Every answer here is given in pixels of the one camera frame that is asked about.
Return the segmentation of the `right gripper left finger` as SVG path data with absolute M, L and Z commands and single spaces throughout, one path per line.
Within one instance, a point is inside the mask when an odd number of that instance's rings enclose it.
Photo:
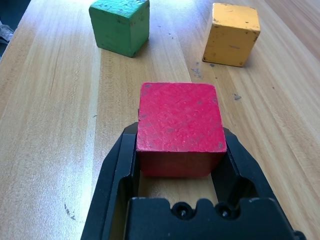
M 129 200 L 139 190 L 137 131 L 136 122 L 127 126 L 105 157 L 81 239 L 124 239 Z

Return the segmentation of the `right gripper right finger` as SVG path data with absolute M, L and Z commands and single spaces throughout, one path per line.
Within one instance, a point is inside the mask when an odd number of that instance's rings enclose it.
M 240 143 L 237 136 L 224 128 L 226 154 L 211 172 L 219 203 L 233 207 L 244 198 L 275 199 L 275 194 L 260 165 Z

